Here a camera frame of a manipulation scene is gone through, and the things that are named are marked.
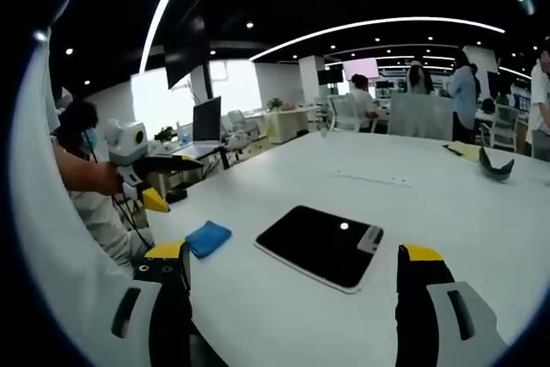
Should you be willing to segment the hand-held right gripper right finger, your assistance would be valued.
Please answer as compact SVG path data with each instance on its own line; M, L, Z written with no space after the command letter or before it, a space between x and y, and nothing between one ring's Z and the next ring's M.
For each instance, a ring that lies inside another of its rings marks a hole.
M400 245L396 292L397 366L492 366L507 351L492 308L437 251Z

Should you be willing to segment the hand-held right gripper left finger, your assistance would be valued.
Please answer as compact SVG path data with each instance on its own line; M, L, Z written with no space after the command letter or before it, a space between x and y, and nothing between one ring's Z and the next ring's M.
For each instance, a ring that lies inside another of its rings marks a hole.
M186 243L159 244L129 278L115 275L103 305L103 366L189 366L193 309Z

